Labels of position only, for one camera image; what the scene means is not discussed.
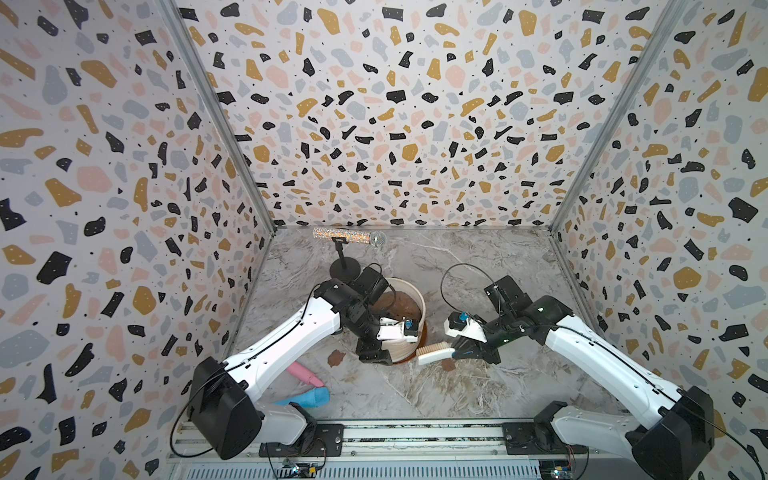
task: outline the microphone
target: microphone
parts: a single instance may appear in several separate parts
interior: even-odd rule
[[[382,247],[384,243],[386,243],[386,235],[381,231],[364,232],[346,228],[317,227],[312,232],[312,236],[314,238],[324,238],[326,240],[343,238],[347,243],[369,243],[374,247]]]

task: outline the terrazzo wall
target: terrazzo wall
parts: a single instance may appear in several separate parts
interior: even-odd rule
[[[664,0],[180,0],[278,225],[545,225]]]
[[[718,422],[763,465],[766,8],[691,2],[559,233],[608,338],[709,392]],[[728,439],[702,471],[759,478]]]
[[[261,226],[154,4],[0,14],[0,478],[160,478]]]

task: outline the sparkly microphone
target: sparkly microphone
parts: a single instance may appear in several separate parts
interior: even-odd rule
[[[334,241],[337,238],[343,238],[346,241],[341,243],[370,243],[374,247],[382,247],[386,242],[384,232],[363,232],[346,228],[317,227],[312,232],[312,236],[314,238],[325,238]]]
[[[361,230],[347,230],[346,228],[318,227],[313,231],[312,236],[333,240],[339,258],[331,263],[330,275],[331,278],[337,278],[344,283],[352,281],[360,275],[360,263],[353,258],[344,256],[345,243],[367,243],[374,247],[381,247],[386,242],[386,235],[383,232],[363,232]]]

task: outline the mounting plate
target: mounting plate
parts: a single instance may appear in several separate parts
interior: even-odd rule
[[[307,452],[299,452],[291,445],[282,443],[262,443],[259,447],[259,457],[282,458],[288,455],[298,455],[302,457],[338,457],[341,456],[341,445],[344,442],[344,424],[342,423],[318,423],[315,430],[315,437],[319,439],[314,442]]]
[[[552,450],[544,450],[535,441],[535,423],[510,422],[502,423],[504,444],[507,455],[567,455],[568,446],[560,439],[555,438],[555,446]],[[587,447],[583,445],[571,445],[575,454],[587,453]]]

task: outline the blue cloth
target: blue cloth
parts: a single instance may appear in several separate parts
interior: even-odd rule
[[[297,395],[280,402],[275,402],[275,405],[285,406],[291,402],[295,402],[305,409],[311,409],[321,407],[327,404],[330,400],[331,394],[328,389],[326,387],[321,387],[318,389],[311,389],[307,393],[302,393],[301,395]]]

